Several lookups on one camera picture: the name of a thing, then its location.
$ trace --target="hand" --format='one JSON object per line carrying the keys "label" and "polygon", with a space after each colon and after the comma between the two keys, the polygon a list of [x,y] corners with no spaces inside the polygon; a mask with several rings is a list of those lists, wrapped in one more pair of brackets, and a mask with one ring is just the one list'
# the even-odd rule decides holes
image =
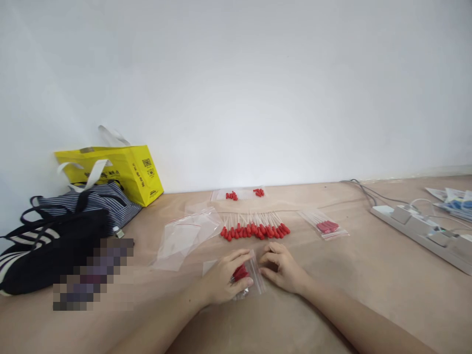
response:
{"label": "hand", "polygon": [[196,283],[197,291],[204,298],[205,305],[219,304],[231,300],[237,293],[249,288],[254,280],[245,277],[231,283],[236,268],[251,259],[248,249],[240,249],[221,258],[203,278]]}
{"label": "hand", "polygon": [[262,267],[260,268],[262,275],[282,289],[300,295],[303,288],[311,282],[311,277],[295,262],[287,248],[280,243],[271,242],[264,247],[264,252],[266,253],[259,263],[275,263],[278,265],[278,271]]}

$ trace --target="clear plastic bag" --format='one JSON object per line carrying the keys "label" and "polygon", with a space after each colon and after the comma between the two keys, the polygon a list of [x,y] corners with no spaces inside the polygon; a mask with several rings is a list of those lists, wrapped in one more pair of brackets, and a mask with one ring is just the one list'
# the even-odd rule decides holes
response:
{"label": "clear plastic bag", "polygon": [[[257,196],[255,190],[260,189],[264,191],[263,196]],[[210,200],[223,200],[226,198],[226,193],[231,194],[235,192],[237,195],[237,200],[250,200],[250,199],[258,199],[258,198],[265,198],[267,197],[266,188],[264,186],[259,187],[245,187],[245,188],[223,188],[217,189],[211,193]]]}
{"label": "clear plastic bag", "polygon": [[213,207],[172,220],[164,227],[161,246],[150,266],[178,271],[189,253],[221,232],[222,224],[223,221]]}
{"label": "clear plastic bag", "polygon": [[[264,278],[259,273],[259,266],[256,259],[256,254],[254,250],[251,250],[249,253],[251,259],[245,262],[241,267],[238,267],[231,277],[231,282],[235,283],[239,279],[245,277],[251,277],[254,280],[254,285],[250,288],[244,289],[242,292],[237,294],[233,300],[242,300],[246,297],[252,297],[257,295],[262,295],[266,292],[266,285],[264,283]],[[203,263],[203,272],[202,275],[205,275],[211,267],[215,265],[218,260],[208,261]]]}
{"label": "clear plastic bag", "polygon": [[[247,262],[244,262],[242,267],[244,267],[246,272],[248,273],[247,276],[251,277],[252,280],[254,280],[254,285],[250,288],[244,289],[242,292],[237,294],[233,298],[233,300],[242,300],[247,297],[262,295],[263,293],[266,292],[266,285],[264,283],[264,278],[259,273],[259,266],[258,266],[258,262],[256,259],[256,254],[254,253],[254,250],[251,250],[249,254],[251,255],[251,259],[248,260]],[[233,282],[236,282],[237,280],[239,280],[235,278],[235,274],[233,274],[233,277],[232,277]]]}
{"label": "clear plastic bag", "polygon": [[346,230],[341,228],[334,220],[328,218],[319,209],[304,209],[299,210],[297,213],[312,225],[324,240],[349,236],[349,233]]}

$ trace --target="gray cable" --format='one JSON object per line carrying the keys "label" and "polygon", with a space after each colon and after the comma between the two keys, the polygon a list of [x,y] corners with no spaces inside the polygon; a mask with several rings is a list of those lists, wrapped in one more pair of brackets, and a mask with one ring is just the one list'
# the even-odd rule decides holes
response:
{"label": "gray cable", "polygon": [[359,181],[354,182],[354,181],[352,181],[352,180],[350,180],[350,181],[348,181],[348,180],[342,180],[342,181],[340,181],[340,182],[348,182],[348,183],[352,183],[352,184],[357,184],[358,186],[361,186],[361,187],[363,187],[363,188],[365,188],[365,189],[370,190],[372,193],[377,194],[377,195],[378,195],[379,197],[381,197],[381,198],[384,198],[384,199],[387,199],[387,200],[390,200],[390,201],[393,201],[393,202],[399,202],[399,203],[403,203],[403,204],[409,204],[408,202],[401,201],[401,200],[399,200],[399,199],[392,199],[392,198],[384,197],[382,194],[377,193],[375,190],[370,189],[369,187],[366,187],[365,185],[360,184]]}
{"label": "gray cable", "polygon": [[370,206],[372,206],[372,203],[370,203],[369,197],[372,198],[372,201],[374,202],[374,206],[377,206],[377,200],[372,196],[372,194],[369,194],[365,189],[364,186],[355,178],[351,179],[350,181],[346,182],[351,182],[354,181],[355,183],[359,184],[360,189],[362,189],[362,192],[365,194],[367,200],[369,201]]}

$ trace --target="yellow shopping bag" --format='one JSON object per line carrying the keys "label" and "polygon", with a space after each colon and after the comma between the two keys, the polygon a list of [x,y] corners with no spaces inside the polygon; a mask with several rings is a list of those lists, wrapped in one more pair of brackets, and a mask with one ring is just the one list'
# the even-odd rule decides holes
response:
{"label": "yellow shopping bag", "polygon": [[124,193],[129,200],[147,207],[164,193],[151,153],[146,145],[131,146],[120,135],[112,136],[125,146],[58,151],[55,152],[56,158],[60,164],[72,162],[83,167],[83,169],[78,169],[73,164],[68,164],[64,168],[71,183],[87,181],[96,161],[108,159],[110,162],[103,168],[98,183],[107,183],[110,179],[116,179],[124,188]]}

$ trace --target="white power strip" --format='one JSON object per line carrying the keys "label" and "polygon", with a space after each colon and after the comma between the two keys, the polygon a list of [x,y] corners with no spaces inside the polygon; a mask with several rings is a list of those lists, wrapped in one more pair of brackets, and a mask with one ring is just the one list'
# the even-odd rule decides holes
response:
{"label": "white power strip", "polygon": [[[400,206],[395,209],[395,212],[397,212],[399,208],[402,209],[400,210],[401,213],[405,213],[404,209]],[[442,233],[435,233],[434,231],[430,234],[421,235],[418,233],[418,229],[414,225],[417,218],[413,217],[414,213],[412,211],[410,212],[412,216],[409,217],[411,220],[405,221],[404,224],[392,218],[394,209],[389,206],[374,206],[370,209],[370,212],[396,228],[398,231],[404,233],[412,240],[418,242],[421,246],[426,247],[434,254],[459,268],[464,273],[472,275],[472,257],[469,254],[469,251],[472,249],[472,240],[470,239],[470,236],[446,237],[443,236]],[[438,243],[431,240],[435,234],[443,236],[444,238],[450,238],[451,240],[446,241],[441,245],[441,242]]]}

